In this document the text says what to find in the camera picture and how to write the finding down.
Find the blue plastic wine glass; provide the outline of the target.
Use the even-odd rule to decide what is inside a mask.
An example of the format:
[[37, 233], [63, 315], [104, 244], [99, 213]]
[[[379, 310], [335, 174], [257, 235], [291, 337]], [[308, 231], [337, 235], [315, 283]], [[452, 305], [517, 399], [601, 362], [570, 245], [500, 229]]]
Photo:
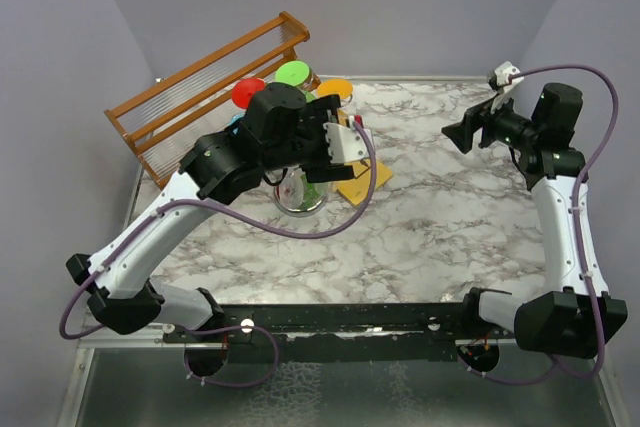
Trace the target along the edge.
[[240, 121], [241, 121], [243, 118], [244, 118], [244, 115], [243, 115], [243, 114], [238, 114], [238, 115], [235, 115], [235, 116], [231, 119], [231, 121], [230, 121], [229, 125], [227, 126], [227, 129], [228, 129], [228, 130], [229, 130], [233, 135], [235, 135], [235, 134], [237, 133], [238, 128], [239, 128]]

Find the orange plastic wine glass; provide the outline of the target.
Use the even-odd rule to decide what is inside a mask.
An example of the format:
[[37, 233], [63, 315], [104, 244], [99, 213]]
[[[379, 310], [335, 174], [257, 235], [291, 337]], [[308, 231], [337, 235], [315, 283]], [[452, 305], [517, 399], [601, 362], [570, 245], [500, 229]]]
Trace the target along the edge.
[[340, 98], [341, 106], [349, 105], [353, 99], [353, 85], [349, 80], [336, 78], [323, 81], [317, 88], [318, 97], [337, 95]]

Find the green plastic wine glass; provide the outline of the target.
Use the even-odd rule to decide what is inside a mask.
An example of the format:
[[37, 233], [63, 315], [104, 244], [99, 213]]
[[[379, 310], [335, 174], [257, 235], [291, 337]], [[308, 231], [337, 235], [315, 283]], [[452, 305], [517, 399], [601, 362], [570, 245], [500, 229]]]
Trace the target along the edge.
[[296, 87], [307, 101], [315, 100], [313, 91], [313, 73], [308, 64], [300, 60], [288, 61], [275, 72], [274, 80], [279, 83]]

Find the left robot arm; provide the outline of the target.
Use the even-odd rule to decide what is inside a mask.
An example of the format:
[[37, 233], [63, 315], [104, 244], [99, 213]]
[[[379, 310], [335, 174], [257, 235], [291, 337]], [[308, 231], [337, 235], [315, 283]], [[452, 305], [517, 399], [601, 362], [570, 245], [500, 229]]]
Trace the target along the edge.
[[155, 281], [153, 272], [206, 219], [229, 214], [231, 203], [269, 172], [299, 166], [315, 183], [352, 178], [353, 162], [372, 147], [359, 120], [339, 122], [339, 107], [336, 95], [309, 101], [298, 88], [272, 82], [250, 94], [235, 123], [201, 136], [136, 221], [100, 251], [68, 260], [98, 327], [127, 335], [164, 323], [202, 342], [214, 339], [224, 313], [212, 294]]

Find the red plastic wine glass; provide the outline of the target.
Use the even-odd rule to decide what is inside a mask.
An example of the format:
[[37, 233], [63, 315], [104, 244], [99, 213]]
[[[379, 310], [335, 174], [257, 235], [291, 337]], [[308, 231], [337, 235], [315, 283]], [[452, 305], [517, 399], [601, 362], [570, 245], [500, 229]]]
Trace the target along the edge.
[[239, 80], [231, 90], [231, 100], [240, 109], [249, 107], [251, 98], [266, 86], [266, 82], [257, 77], [249, 77]]

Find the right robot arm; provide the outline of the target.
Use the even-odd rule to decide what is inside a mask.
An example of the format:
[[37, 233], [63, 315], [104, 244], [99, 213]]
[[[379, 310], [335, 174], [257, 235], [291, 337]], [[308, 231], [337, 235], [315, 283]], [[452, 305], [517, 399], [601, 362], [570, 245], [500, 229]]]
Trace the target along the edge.
[[531, 117], [514, 102], [491, 99], [469, 108], [442, 133], [468, 153], [476, 133], [483, 148], [506, 145], [525, 179], [542, 231], [545, 281], [541, 295], [525, 301], [511, 293], [472, 289], [459, 314], [461, 330], [481, 338], [499, 326], [527, 351], [592, 359], [628, 317], [624, 301], [610, 295], [598, 266], [587, 213], [584, 155], [571, 147], [583, 106], [580, 90], [547, 83]]

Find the clear wine glass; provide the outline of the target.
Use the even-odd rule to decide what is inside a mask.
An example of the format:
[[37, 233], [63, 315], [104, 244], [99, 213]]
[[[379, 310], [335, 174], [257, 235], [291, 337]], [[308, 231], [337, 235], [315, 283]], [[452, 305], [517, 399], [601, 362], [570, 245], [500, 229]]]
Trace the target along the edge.
[[277, 201], [285, 211], [299, 211], [304, 201], [304, 193], [304, 182], [299, 169], [288, 173], [276, 188]]

